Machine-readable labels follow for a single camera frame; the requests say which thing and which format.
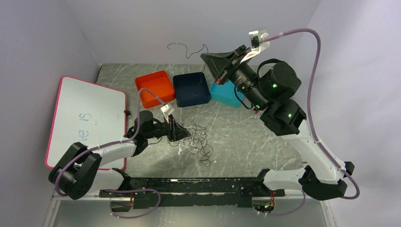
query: black wire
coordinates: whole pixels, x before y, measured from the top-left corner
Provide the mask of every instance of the black wire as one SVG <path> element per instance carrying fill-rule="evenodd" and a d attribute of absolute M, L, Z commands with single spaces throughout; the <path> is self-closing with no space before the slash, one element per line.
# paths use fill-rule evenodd
<path fill-rule="evenodd" d="M 177 145 L 173 146 L 171 145 L 170 141 L 167 140 L 167 143 L 170 144 L 170 146 L 172 146 L 173 148 L 178 147 L 178 145 L 180 145 L 180 143 L 178 143 Z"/>
<path fill-rule="evenodd" d="M 196 149 L 198 149 L 200 146 L 199 153 L 200 153 L 201 157 L 199 159 L 199 162 L 202 163 L 205 167 L 209 167 L 213 161 L 210 159 L 210 157 L 213 155 L 214 149 L 208 143 L 208 140 L 207 140 L 208 134 L 206 133 L 206 130 L 210 125 L 211 124 L 208 124 L 208 125 L 206 125 L 206 127 L 202 127 L 200 125 L 193 124 L 195 135 L 198 135 L 198 133 L 196 133 L 196 132 L 201 132 L 201 133 L 203 133 L 202 135 L 205 135 L 205 136 L 200 136 L 200 137 L 192 137 L 192 141 L 195 144 L 194 147 Z"/>
<path fill-rule="evenodd" d="M 148 143 L 148 145 L 160 143 L 160 141 L 162 141 L 162 138 L 163 138 L 163 137 L 160 137 L 159 141 L 157 141 L 156 143 Z"/>
<path fill-rule="evenodd" d="M 251 107 L 247 107 L 247 106 L 245 105 L 245 103 L 238 97 L 238 95 L 237 95 L 237 89 L 236 89 L 235 86 L 234 86 L 234 95 L 236 96 L 236 98 L 238 99 L 238 101 L 240 101 L 240 102 L 242 103 L 242 105 L 243 105 L 246 109 L 252 110 L 252 108 L 253 108 L 252 103 L 251 103 Z"/>
<path fill-rule="evenodd" d="M 182 45 L 182 46 L 185 46 L 185 48 L 186 48 L 186 50 L 185 50 L 185 57 L 186 57 L 187 59 L 189 59 L 194 53 L 199 53 L 199 52 L 201 52 L 204 48 L 206 48 L 206 53 L 209 53 L 209 48 L 208 48 L 208 46 L 206 46 L 205 44 L 202 44 L 202 49 L 198 50 L 197 52 L 191 53 L 189 56 L 188 56 L 188 46 L 187 46 L 186 44 L 182 44 L 182 43 L 170 43 L 169 45 L 167 45 L 167 49 L 169 49 L 169 50 L 170 50 L 170 48 L 169 48 L 170 45 Z M 203 70 L 202 70 L 201 72 L 205 71 L 205 67 L 206 67 L 206 64 L 203 65 Z"/>

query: marble tabletop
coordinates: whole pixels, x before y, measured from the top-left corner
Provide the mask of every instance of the marble tabletop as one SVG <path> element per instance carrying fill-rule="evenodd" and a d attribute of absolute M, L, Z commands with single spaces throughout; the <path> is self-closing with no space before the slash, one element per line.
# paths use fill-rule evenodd
<path fill-rule="evenodd" d="M 190 64 L 103 64 L 97 84 L 121 90 L 127 95 L 127 128 L 133 126 L 137 113 L 138 90 L 135 78 L 165 70 L 170 79 L 175 75 L 199 72 L 203 65 Z M 208 85 L 213 83 L 205 69 Z M 210 166 L 199 160 L 200 153 L 191 153 L 183 146 L 172 147 L 163 138 L 149 145 L 142 154 L 127 159 L 125 172 L 131 177 L 232 177 L 257 176 L 263 168 L 290 170 L 302 167 L 301 156 L 283 139 L 276 137 L 259 119 L 259 114 L 244 107 L 234 108 L 211 100 L 208 104 L 177 107 L 174 118 L 184 127 L 194 123 L 206 127 L 208 144 L 214 153 Z M 160 106 L 149 109 L 155 118 L 163 120 Z"/>

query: light purple wall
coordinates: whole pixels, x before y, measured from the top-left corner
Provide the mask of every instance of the light purple wall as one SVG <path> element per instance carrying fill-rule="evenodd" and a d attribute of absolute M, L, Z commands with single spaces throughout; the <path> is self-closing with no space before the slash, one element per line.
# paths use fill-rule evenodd
<path fill-rule="evenodd" d="M 354 162 L 361 188 L 354 201 L 331 201 L 339 227 L 401 226 L 400 9 L 399 0 L 322 0 L 308 25 L 323 45 L 312 90 L 317 132 Z M 303 107 L 315 47 L 304 35 L 290 61 L 303 81 Z"/>
<path fill-rule="evenodd" d="M 0 226 L 37 227 L 60 77 L 95 81 L 98 64 L 63 0 L 0 0 L 0 31 Z"/>
<path fill-rule="evenodd" d="M 320 0 L 66 0 L 102 63 L 203 63 L 185 58 L 206 44 L 211 52 L 250 45 L 248 32 L 305 27 Z M 276 43 L 252 59 L 288 60 L 301 35 Z"/>

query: purple cable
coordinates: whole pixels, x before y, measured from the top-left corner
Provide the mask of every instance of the purple cable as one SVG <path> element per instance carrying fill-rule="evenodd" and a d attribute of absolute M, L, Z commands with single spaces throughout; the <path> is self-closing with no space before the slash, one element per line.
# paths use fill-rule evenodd
<path fill-rule="evenodd" d="M 302 199 L 302 203 L 301 203 L 297 208 L 295 208 L 295 209 L 293 209 L 293 210 L 291 210 L 291 211 L 285 212 L 285 213 L 280 213 L 280 214 L 267 214 L 267 216 L 271 216 L 271 217 L 280 217 L 280 216 L 285 216 L 285 215 L 289 215 L 289 214 L 292 214 L 292 213 L 294 213 L 294 212 L 297 212 L 299 209 L 301 209 L 301 207 L 303 207 L 303 206 L 305 205 L 305 202 L 306 202 L 306 195 L 305 195 L 305 192 L 304 192 L 304 191 L 301 191 L 301 192 L 302 192 L 304 198 Z"/>
<path fill-rule="evenodd" d="M 156 206 L 154 208 L 152 208 L 151 210 L 149 210 L 146 213 L 143 213 L 141 215 L 137 215 L 137 216 L 132 216 L 132 217 L 128 217 L 128 216 L 120 216 L 117 215 L 115 213 L 113 213 L 113 209 L 112 209 L 112 202 L 110 202 L 110 214 L 113 215 L 116 218 L 122 218 L 122 219 L 134 219 L 134 218 L 141 218 L 145 215 L 148 215 L 150 213 L 152 213 L 153 211 L 156 210 L 156 208 L 159 206 L 160 201 L 161 201 L 161 195 L 158 191 L 154 190 L 154 189 L 150 189 L 150 188 L 146 188 L 146 189 L 139 189 L 139 190 L 127 190 L 127 191 L 119 191 L 119 190 L 111 190 L 111 189 L 107 189 L 105 190 L 107 192 L 114 192 L 114 193 L 135 193 L 135 192 L 154 192 L 157 194 L 157 196 L 159 197 L 159 199 L 157 200 Z"/>
<path fill-rule="evenodd" d="M 275 35 L 267 36 L 265 38 L 262 38 L 262 42 L 265 43 L 265 42 L 268 42 L 268 41 L 271 41 L 271 40 L 275 40 L 275 39 L 281 38 L 281 37 L 286 36 L 286 35 L 291 35 L 291 34 L 300 33 L 300 32 L 309 32 L 309 33 L 313 34 L 315 36 L 316 40 L 317 40 L 316 57 L 315 57 L 314 65 L 313 65 L 313 68 L 312 68 L 311 78 L 309 80 L 308 95 L 307 95 L 307 100 L 306 100 L 306 106 L 307 106 L 307 112 L 308 112 L 308 117 L 309 117 L 309 124 L 311 126 L 312 136 L 313 136 L 316 144 L 320 147 L 320 149 L 322 149 L 323 153 L 330 159 L 330 161 L 338 169 L 341 169 L 341 166 L 339 165 L 339 163 L 333 158 L 333 156 L 331 156 L 331 154 L 323 146 L 323 144 L 318 142 L 319 139 L 317 138 L 316 130 L 314 128 L 314 123 L 313 123 L 313 120 L 312 120 L 312 110 L 311 110 L 312 84 L 313 84 L 313 80 L 314 80 L 314 75 L 316 73 L 317 62 L 318 62 L 319 56 L 320 56 L 320 47 L 322 45 L 319 34 L 315 30 L 312 30 L 312 29 L 309 29 L 309 28 L 298 28 L 298 29 L 289 30 L 287 32 L 282 32 L 282 33 L 278 33 L 278 34 L 275 34 Z M 346 170 L 342 169 L 341 171 L 346 177 L 348 177 L 348 179 L 352 182 L 352 184 L 354 184 L 355 190 L 356 190 L 356 193 L 355 193 L 354 196 L 343 196 L 342 198 L 346 199 L 346 200 L 354 200 L 354 199 L 358 198 L 359 195 L 360 195 L 360 190 L 359 190 L 359 186 L 358 186 L 357 182 L 354 180 L 354 178 L 351 177 L 351 175 L 349 175 L 347 173 Z"/>
<path fill-rule="evenodd" d="M 147 92 L 149 92 L 149 93 L 150 93 L 151 95 L 153 95 L 161 104 L 163 104 L 163 105 L 166 104 L 163 100 L 161 100 L 159 97 L 157 97 L 157 95 L 155 95 L 155 94 L 154 94 L 153 92 L 151 92 L 150 90 L 148 90 L 148 89 L 146 89 L 146 88 L 140 89 L 140 90 L 138 91 L 138 100 L 137 100 L 137 104 L 138 104 L 138 106 L 137 106 L 137 115 L 138 115 L 137 118 L 138 118 L 138 122 L 140 122 L 140 114 L 139 114 L 139 104 L 140 104 L 140 101 L 139 101 L 139 99 L 140 99 L 140 94 L 142 93 L 142 91 L 147 91 Z M 59 175 L 57 176 L 56 182 L 54 183 L 54 185 L 56 186 L 56 192 L 57 192 L 57 194 L 59 194 L 60 196 L 67 196 L 67 194 L 62 193 L 62 192 L 60 191 L 60 187 L 59 187 L 60 179 L 61 179 L 61 176 L 64 174 L 64 172 L 65 172 L 71 165 L 73 165 L 79 158 L 81 158 L 82 156 L 84 156 L 85 154 L 87 154 L 87 153 L 90 152 L 90 151 L 94 151 L 94 150 L 97 150 L 97 149 L 106 148 L 106 147 L 109 147 L 109 146 L 112 146 L 112 145 L 116 145 L 116 144 L 119 144 L 119 143 L 127 143 L 127 142 L 132 141 L 132 140 L 137 136 L 137 134 L 138 134 L 138 132 L 139 132 L 139 125 L 140 125 L 140 124 L 138 124 L 137 129 L 136 129 L 134 135 L 133 135 L 132 137 L 130 137 L 129 139 L 126 139 L 126 140 L 123 140 L 123 141 L 117 140 L 117 141 L 113 141 L 113 142 L 108 142 L 108 143 L 105 143 L 105 144 L 103 144 L 103 145 L 100 145 L 99 147 L 90 148 L 90 149 L 88 149 L 88 150 L 82 152 L 81 154 L 77 155 L 75 158 L 73 158 L 73 159 L 60 171 Z"/>

